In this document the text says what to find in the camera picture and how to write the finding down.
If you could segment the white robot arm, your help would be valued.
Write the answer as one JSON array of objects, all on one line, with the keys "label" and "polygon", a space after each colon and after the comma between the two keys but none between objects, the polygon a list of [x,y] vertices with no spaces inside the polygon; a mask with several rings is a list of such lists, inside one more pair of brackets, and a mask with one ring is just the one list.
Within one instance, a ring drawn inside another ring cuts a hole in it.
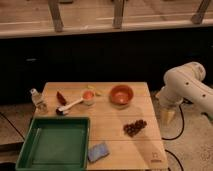
[{"label": "white robot arm", "polygon": [[165,72],[164,86],[156,95],[164,124],[172,121],[175,108],[184,99],[198,105],[213,120],[213,88],[203,83],[205,76],[206,70],[199,62],[189,62]]}]

